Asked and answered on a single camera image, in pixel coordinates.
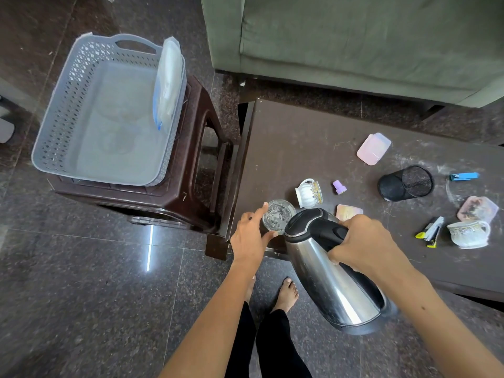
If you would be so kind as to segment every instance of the black kettle handle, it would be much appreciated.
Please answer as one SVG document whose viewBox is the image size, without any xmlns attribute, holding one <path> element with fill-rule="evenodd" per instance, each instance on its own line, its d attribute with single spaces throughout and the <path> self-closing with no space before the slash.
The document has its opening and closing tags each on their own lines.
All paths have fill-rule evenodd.
<svg viewBox="0 0 504 378">
<path fill-rule="evenodd" d="M 345 240 L 348 228 L 334 221 L 319 218 L 310 225 L 310 232 L 326 251 L 330 251 Z"/>
</svg>

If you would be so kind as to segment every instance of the tile floor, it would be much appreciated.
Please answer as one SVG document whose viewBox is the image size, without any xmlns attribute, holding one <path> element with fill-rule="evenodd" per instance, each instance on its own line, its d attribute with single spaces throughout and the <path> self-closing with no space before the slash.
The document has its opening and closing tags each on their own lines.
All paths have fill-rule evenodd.
<svg viewBox="0 0 504 378">
<path fill-rule="evenodd" d="M 229 269 L 205 257 L 204 236 L 135 226 L 123 216 L 56 196 L 31 165 L 41 117 L 71 45 L 82 33 L 180 40 L 187 69 L 211 92 L 228 135 L 239 139 L 236 103 L 251 96 L 387 124 L 504 143 L 504 102 L 449 108 L 422 122 L 412 102 L 216 74 L 200 0 L 3 0 L 2 115 L 16 125 L 0 146 L 0 376 L 155 377 Z M 288 262 L 264 259 L 251 299 L 259 321 Z M 504 361 L 502 313 L 453 294 L 443 299 Z M 408 321 L 350 337 L 326 323 L 306 293 L 289 314 L 314 377 L 439 376 Z M 256 353 L 250 376 L 260 376 Z"/>
</svg>

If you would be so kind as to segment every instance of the glass of water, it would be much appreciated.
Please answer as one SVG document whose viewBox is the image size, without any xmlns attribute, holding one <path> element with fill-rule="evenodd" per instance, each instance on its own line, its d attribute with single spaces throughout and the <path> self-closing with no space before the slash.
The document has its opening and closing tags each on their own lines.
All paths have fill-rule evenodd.
<svg viewBox="0 0 504 378">
<path fill-rule="evenodd" d="M 269 202 L 268 212 L 263 217 L 263 225 L 268 231 L 277 231 L 283 234 L 289 220 L 296 214 L 294 206 L 282 199 L 275 199 Z"/>
</svg>

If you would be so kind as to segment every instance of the basket handle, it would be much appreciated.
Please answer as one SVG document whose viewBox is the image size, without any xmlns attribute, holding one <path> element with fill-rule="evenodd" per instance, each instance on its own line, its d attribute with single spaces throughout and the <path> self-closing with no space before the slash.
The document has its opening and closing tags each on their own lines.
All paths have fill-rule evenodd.
<svg viewBox="0 0 504 378">
<path fill-rule="evenodd" d="M 151 48 L 153 48 L 156 51 L 157 55 L 161 55 L 161 51 L 163 50 L 162 46 L 158 46 L 148 39 L 135 36 L 134 34 L 128 34 L 128 33 L 120 33 L 116 34 L 115 36 L 110 37 L 111 40 L 114 41 L 114 43 L 117 45 L 117 42 L 119 41 L 135 41 L 135 42 L 140 42 L 141 44 L 147 45 Z"/>
</svg>

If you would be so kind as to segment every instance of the electric kettle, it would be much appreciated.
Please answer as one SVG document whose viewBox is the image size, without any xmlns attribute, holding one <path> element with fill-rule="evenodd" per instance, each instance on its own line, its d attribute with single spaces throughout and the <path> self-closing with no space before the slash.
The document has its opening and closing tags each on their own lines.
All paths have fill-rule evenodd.
<svg viewBox="0 0 504 378">
<path fill-rule="evenodd" d="M 301 284 L 332 326 L 353 335 L 373 333 L 399 310 L 368 277 L 329 260 L 327 252 L 348 231 L 338 221 L 321 208 L 297 213 L 284 231 L 287 253 Z"/>
</svg>

